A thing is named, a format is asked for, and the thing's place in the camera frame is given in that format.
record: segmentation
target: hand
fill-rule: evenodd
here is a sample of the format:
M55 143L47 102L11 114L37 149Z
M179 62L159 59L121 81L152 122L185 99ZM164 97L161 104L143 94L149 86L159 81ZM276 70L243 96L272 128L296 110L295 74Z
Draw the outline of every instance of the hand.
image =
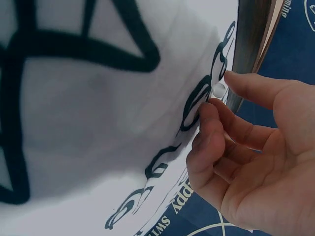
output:
M217 99L202 104L187 157L193 189L242 228L314 236L315 86L233 72L225 81L272 109L279 128L252 125Z

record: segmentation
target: black curved line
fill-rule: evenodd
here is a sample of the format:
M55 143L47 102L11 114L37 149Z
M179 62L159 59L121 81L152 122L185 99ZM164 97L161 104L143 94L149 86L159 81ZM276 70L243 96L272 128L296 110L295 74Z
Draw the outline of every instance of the black curved line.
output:
M45 56L87 60L115 69L151 72L159 64L154 52L140 58L95 39L84 39L70 33L37 30L16 33L11 40L11 55Z
M88 36L90 30L95 5L96 0L85 0L84 18L82 26L82 36L85 38Z
M150 178L158 178L161 176L161 174L155 174L153 173L153 166L155 165L155 163L159 160L159 158L161 156L163 156L164 154L166 153L169 153L169 152L175 152L179 147L180 147L181 144L179 144L178 146L168 146L166 148L163 148L161 149L152 159L151 163L147 166L147 168L145 169L144 173L146 175L146 178L147 179L150 179Z
M142 21L138 6L135 0L112 0L123 23L129 30L131 37L140 51L147 58L152 58L154 61L159 61L158 48L151 39L151 36Z
M30 185L22 151L20 86L25 58L6 55L0 81L0 120L3 153L13 191L0 186L0 201L23 204L30 198Z
M14 0L18 28L21 31L36 29L35 0Z
M4 55L5 55L5 49L4 49L4 47L2 45L0 45L0 67L3 64Z

